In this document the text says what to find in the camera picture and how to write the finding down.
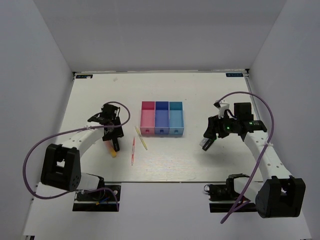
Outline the yellow orange highlighter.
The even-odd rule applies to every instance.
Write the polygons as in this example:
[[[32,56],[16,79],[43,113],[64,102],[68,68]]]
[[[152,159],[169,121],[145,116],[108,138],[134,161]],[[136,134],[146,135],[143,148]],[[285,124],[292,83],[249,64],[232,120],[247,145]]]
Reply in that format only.
[[[106,145],[106,147],[108,149],[108,152],[110,153],[111,157],[115,158],[117,156],[117,153],[116,153],[115,149],[113,148],[113,145],[109,141],[107,141],[105,143],[105,145]]]

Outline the grey orange highlighter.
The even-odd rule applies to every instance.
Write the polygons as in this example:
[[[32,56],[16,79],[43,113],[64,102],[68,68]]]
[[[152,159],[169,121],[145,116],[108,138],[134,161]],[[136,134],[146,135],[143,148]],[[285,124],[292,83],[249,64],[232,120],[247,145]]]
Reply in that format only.
[[[205,145],[206,145],[206,142],[207,142],[208,140],[209,140],[208,138],[205,138],[205,137],[204,137],[204,138],[200,141],[199,145],[200,145],[201,147],[205,146]]]

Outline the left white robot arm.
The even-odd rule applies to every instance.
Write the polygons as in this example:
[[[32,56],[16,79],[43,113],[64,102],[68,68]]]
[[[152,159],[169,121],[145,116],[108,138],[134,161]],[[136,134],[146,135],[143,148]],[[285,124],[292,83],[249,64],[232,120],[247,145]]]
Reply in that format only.
[[[118,116],[103,118],[98,114],[88,120],[89,129],[77,132],[61,144],[50,144],[45,151],[40,181],[42,184],[68,192],[88,191],[99,200],[105,196],[106,187],[101,176],[82,172],[81,157],[98,140],[107,144],[112,156],[120,150],[119,138],[124,136]]]

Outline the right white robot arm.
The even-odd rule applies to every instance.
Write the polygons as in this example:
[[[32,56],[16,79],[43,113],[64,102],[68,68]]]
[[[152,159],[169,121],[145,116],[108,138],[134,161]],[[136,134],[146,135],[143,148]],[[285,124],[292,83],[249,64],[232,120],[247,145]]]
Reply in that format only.
[[[207,193],[212,201],[235,200],[235,211],[245,200],[251,201],[262,218],[296,218],[300,215],[306,191],[302,178],[295,178],[286,169],[271,143],[267,128],[261,120],[255,120],[249,102],[230,105],[221,100],[214,106],[218,114],[208,118],[208,126],[200,146],[207,151],[215,140],[237,134],[251,151],[258,163],[262,182],[252,181],[244,193],[249,175],[231,174],[224,189],[209,186]]]

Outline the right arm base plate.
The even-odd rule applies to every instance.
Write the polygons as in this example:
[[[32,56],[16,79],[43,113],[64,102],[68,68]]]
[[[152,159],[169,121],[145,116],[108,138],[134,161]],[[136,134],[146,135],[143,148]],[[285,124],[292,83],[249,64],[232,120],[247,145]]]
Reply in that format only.
[[[203,187],[203,191],[209,197],[208,201],[210,213],[228,213],[229,209],[238,198],[237,193],[235,194],[235,196],[231,195],[231,193],[228,193],[227,186],[225,184],[206,184]],[[244,204],[246,201],[248,200],[245,197],[242,197],[236,207]],[[236,210],[236,213],[254,212],[257,212],[257,210],[256,205],[252,202]]]

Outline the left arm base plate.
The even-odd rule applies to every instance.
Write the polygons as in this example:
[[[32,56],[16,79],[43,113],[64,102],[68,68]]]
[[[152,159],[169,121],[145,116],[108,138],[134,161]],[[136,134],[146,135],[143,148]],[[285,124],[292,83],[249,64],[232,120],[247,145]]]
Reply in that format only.
[[[120,184],[105,184],[106,188],[113,191],[116,196],[108,190],[102,190],[92,193],[77,192],[73,202],[73,212],[117,212],[117,206],[120,206],[121,190]]]

